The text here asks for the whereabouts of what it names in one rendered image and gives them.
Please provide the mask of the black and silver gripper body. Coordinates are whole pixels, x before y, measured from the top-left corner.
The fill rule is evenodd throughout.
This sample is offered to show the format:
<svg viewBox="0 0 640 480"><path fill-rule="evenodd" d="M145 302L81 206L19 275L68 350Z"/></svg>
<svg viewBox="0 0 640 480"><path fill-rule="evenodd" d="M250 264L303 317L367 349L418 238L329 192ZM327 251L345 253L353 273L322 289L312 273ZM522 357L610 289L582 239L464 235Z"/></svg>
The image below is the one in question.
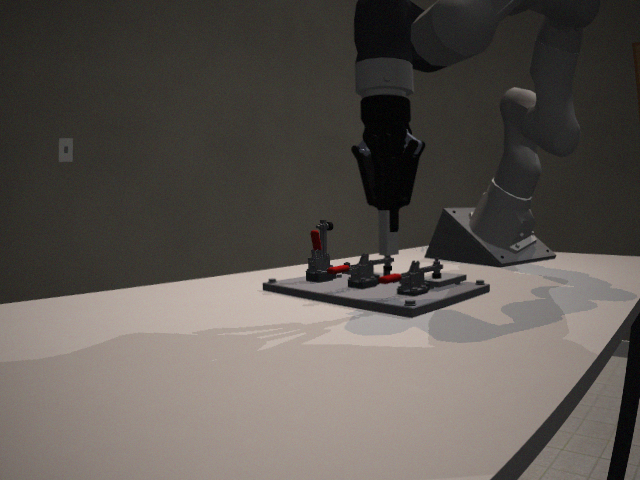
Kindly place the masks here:
<svg viewBox="0 0 640 480"><path fill-rule="evenodd" d="M363 140L371 152L369 136L378 136L379 157L383 155L382 135L391 135L391 157L400 158L406 145L411 120L410 100L398 95L373 95L361 100L361 120L365 129Z"/></svg>

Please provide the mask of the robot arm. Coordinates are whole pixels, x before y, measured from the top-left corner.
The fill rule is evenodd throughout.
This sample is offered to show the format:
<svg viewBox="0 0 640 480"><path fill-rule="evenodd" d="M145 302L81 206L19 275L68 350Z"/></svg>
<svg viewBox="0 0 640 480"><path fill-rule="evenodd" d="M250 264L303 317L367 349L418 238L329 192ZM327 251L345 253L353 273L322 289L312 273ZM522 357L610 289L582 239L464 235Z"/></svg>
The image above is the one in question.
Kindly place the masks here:
<svg viewBox="0 0 640 480"><path fill-rule="evenodd" d="M598 14L600 0L439 0L432 6L425 11L410 0L357 1L355 84L362 99L409 96L413 69L435 72L484 52L508 15L528 9L543 14L529 66L536 93L514 87L503 95L503 153L488 192L469 213L473 233L517 254L537 241L530 208L542 172L538 146L566 157L581 138L573 77L583 27Z"/></svg>

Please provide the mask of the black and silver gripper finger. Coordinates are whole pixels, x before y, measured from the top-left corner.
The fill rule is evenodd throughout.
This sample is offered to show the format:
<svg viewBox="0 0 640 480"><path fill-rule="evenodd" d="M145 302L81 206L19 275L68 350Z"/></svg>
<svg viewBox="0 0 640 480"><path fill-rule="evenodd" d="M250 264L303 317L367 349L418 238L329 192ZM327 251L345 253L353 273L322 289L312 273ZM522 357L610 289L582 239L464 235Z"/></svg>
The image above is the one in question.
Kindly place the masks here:
<svg viewBox="0 0 640 480"><path fill-rule="evenodd" d="M379 212L379 255L383 255L383 210L381 206L384 205L385 163L383 158L379 157L377 135L369 136L369 145L371 152L364 140L358 146L352 146L351 151L358 162L367 203L376 207Z"/></svg>
<svg viewBox="0 0 640 480"><path fill-rule="evenodd" d="M404 154L400 158L392 158L391 135L382 135L385 163L384 206L381 206L384 256L399 254L399 209L410 204L419 158L425 148L425 143L408 131L405 141Z"/></svg>

